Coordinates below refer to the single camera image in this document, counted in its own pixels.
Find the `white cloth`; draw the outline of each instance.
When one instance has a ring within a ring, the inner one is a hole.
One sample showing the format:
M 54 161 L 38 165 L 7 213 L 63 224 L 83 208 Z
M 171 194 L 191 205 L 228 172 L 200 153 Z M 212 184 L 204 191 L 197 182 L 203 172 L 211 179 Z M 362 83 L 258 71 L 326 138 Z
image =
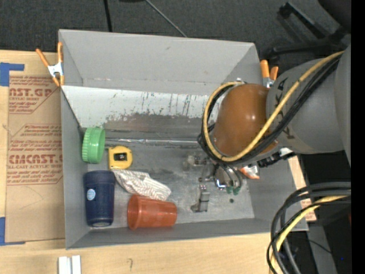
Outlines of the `white cloth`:
M 129 193 L 166 201 L 171 190 L 152 179 L 148 173 L 130 170 L 112 169 L 117 182 Z

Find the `cardboard sheet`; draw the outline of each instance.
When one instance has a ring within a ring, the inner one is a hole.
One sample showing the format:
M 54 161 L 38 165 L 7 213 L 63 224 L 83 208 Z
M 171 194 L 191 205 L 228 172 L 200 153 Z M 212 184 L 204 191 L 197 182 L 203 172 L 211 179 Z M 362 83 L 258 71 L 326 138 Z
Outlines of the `cardboard sheet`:
M 45 53 L 49 63 L 56 54 Z M 60 89 L 36 52 L 0 51 L 11 71 L 5 242 L 64 237 Z

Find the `blue container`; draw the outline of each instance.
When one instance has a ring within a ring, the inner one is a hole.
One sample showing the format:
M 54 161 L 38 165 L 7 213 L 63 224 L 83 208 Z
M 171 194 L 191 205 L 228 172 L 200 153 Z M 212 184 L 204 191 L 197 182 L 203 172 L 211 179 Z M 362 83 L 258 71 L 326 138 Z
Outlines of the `blue container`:
M 115 176 L 111 171 L 90 171 L 84 175 L 87 224 L 105 227 L 114 218 Z

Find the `white plastic piece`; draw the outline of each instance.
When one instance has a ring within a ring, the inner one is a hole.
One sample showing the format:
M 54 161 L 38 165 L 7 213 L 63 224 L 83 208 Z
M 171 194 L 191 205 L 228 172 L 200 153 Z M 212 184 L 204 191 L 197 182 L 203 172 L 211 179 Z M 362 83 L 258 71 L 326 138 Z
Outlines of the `white plastic piece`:
M 59 257 L 58 274 L 81 274 L 81 257 Z
M 283 157 L 284 155 L 287 155 L 289 153 L 292 153 L 293 151 L 290 150 L 289 148 L 287 147 L 283 147 L 282 149 L 280 149 L 279 153 L 280 153 L 280 156 Z
M 81 257 L 79 255 L 71 257 L 72 274 L 81 274 Z
M 129 193 L 166 201 L 171 190 L 152 179 L 148 173 L 130 170 L 112 170 L 117 182 Z

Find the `orange cup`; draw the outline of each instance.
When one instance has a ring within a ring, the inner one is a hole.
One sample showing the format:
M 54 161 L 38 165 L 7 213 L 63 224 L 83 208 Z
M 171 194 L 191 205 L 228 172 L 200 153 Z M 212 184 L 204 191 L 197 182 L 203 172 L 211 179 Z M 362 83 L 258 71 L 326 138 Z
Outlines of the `orange cup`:
M 139 227 L 170 227 L 176 222 L 177 208 L 172 202 L 133 195 L 128 203 L 127 217 L 132 230 Z

